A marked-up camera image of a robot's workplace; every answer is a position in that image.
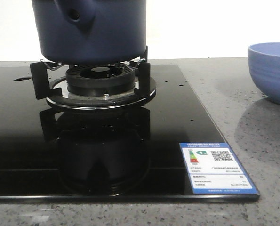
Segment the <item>black glass gas cooktop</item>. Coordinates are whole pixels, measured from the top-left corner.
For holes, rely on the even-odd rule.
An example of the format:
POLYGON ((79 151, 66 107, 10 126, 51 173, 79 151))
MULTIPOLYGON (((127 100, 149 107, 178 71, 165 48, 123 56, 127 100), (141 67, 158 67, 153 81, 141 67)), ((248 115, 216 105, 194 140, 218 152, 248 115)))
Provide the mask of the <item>black glass gas cooktop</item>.
POLYGON ((27 66, 0 66, 0 202, 252 202, 194 194, 180 143, 227 143, 176 65, 156 97, 124 112, 56 111, 27 66))

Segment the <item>dark blue cooking pot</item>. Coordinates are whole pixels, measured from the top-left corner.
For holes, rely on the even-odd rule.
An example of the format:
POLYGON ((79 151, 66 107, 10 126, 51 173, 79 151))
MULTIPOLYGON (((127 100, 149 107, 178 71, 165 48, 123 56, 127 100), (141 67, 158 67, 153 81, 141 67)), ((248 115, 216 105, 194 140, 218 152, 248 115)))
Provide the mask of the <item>dark blue cooking pot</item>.
POLYGON ((33 0, 32 7, 50 61, 114 63, 145 52, 145 0, 33 0))

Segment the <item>light blue plastic bowl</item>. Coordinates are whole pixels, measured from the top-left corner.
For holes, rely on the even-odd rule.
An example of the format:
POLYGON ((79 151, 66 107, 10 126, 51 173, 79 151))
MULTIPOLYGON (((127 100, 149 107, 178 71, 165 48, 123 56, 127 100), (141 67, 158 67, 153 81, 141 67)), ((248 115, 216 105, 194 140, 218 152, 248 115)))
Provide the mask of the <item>light blue plastic bowl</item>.
POLYGON ((255 85, 271 101, 280 104, 280 42, 250 45, 248 67, 255 85))

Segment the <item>black metal pot support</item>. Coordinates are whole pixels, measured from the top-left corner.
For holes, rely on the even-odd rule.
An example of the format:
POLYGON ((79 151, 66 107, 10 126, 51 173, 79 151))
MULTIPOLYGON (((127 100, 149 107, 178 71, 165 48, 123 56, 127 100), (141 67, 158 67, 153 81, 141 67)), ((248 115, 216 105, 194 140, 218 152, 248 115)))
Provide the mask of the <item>black metal pot support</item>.
POLYGON ((81 96, 71 93, 67 88, 66 76, 50 81, 48 71, 55 71, 62 67, 56 62, 39 62, 30 65, 32 81, 37 99, 45 99, 53 108, 76 111, 102 111, 127 108, 134 105, 144 105, 156 95, 156 82, 151 77, 151 65, 147 62, 148 52, 139 56, 138 61, 115 62, 109 64, 123 64, 135 72, 135 86, 129 91, 103 96, 81 96))

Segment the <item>blue energy label sticker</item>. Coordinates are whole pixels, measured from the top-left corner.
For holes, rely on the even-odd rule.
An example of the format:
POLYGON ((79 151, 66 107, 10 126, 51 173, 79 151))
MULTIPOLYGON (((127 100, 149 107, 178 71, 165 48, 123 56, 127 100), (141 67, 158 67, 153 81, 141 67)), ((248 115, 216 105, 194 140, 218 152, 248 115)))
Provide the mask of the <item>blue energy label sticker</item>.
POLYGON ((180 143, 194 194, 258 194, 227 143, 180 143))

